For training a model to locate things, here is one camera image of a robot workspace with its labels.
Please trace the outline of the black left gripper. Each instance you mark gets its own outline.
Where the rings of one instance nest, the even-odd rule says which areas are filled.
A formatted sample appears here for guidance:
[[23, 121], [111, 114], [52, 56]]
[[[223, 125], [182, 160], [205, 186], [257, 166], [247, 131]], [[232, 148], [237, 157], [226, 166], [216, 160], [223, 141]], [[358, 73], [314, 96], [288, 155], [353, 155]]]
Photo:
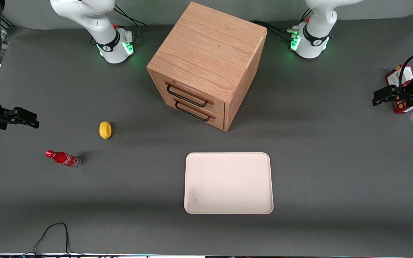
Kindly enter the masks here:
[[407, 86], [388, 85], [375, 91], [372, 106], [378, 106], [387, 102], [394, 102], [396, 104], [405, 102], [413, 106], [413, 83], [408, 83]]

